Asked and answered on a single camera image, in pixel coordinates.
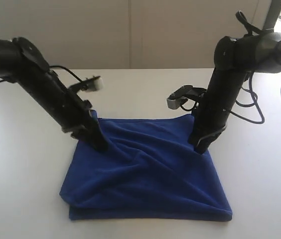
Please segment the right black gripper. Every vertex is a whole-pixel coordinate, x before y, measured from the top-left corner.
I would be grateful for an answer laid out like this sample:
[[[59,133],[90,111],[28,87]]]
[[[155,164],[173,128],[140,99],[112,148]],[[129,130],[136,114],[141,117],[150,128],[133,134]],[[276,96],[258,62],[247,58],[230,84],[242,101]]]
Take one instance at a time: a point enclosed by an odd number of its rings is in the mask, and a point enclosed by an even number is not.
[[[194,114],[192,133],[189,143],[196,153],[203,154],[226,129],[228,112],[220,108],[199,105]]]

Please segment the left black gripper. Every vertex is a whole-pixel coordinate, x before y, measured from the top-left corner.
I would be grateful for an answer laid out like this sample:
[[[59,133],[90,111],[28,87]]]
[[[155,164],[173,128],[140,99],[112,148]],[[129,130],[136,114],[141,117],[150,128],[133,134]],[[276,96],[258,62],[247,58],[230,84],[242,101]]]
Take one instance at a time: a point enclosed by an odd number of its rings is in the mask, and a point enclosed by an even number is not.
[[[64,132],[70,132],[75,139],[85,141],[98,152],[107,151],[108,142],[98,122],[78,101],[67,94],[56,94],[55,115],[55,121]]]

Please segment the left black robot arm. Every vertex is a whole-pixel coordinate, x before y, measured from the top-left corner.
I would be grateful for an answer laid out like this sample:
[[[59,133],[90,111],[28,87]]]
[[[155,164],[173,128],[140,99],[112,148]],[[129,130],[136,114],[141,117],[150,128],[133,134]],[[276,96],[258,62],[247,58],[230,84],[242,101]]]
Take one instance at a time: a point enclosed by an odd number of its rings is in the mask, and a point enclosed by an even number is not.
[[[24,37],[0,39],[0,83],[18,83],[61,127],[64,133],[104,152],[108,143],[92,104],[78,96],[79,91],[95,92],[101,88],[101,77],[93,76],[66,87],[55,68],[49,65],[38,48]]]

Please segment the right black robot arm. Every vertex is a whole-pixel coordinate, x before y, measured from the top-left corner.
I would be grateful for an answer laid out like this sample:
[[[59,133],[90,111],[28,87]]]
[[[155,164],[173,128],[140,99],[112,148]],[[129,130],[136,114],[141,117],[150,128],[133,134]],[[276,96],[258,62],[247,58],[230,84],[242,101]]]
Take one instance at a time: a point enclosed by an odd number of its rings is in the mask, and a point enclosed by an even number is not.
[[[234,39],[223,37],[214,53],[215,68],[194,112],[188,142],[204,153],[226,129],[231,109],[244,81],[252,73],[281,72],[281,33]]]

